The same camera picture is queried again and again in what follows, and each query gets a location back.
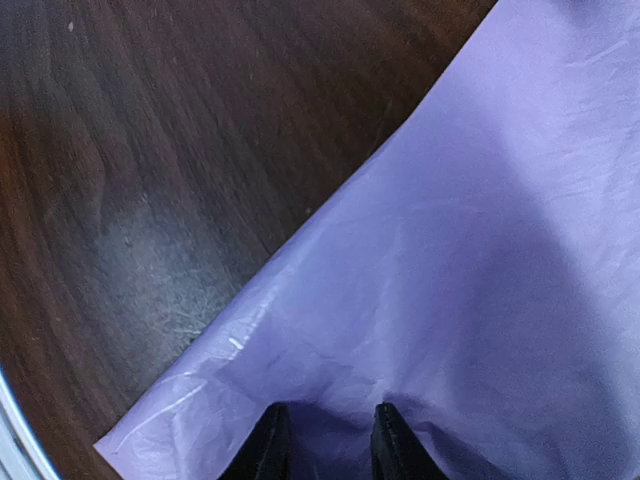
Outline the purple wrapping paper sheet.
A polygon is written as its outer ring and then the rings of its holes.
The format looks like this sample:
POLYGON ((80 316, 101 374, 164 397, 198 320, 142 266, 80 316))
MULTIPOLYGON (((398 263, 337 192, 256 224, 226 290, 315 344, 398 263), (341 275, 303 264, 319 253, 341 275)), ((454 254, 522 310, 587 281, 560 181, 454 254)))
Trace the purple wrapping paper sheet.
POLYGON ((368 479, 393 403, 452 479, 639 475, 639 5, 501 1, 409 119, 96 447, 213 479, 287 403, 368 479))

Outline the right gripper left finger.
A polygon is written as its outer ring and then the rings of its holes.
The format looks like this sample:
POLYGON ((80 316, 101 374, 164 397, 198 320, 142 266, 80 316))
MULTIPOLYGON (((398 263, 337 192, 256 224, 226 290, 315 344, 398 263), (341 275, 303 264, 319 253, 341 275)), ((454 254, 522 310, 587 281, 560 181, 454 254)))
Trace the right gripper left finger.
POLYGON ((291 418, 284 403, 269 405, 220 480, 290 478, 291 418))

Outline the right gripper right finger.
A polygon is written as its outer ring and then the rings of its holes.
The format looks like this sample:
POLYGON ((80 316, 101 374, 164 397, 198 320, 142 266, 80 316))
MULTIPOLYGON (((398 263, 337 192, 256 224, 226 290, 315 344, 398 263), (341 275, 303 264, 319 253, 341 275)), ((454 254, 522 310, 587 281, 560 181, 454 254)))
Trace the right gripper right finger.
POLYGON ((443 472, 390 402, 375 408, 370 449, 374 479, 443 478, 443 472))

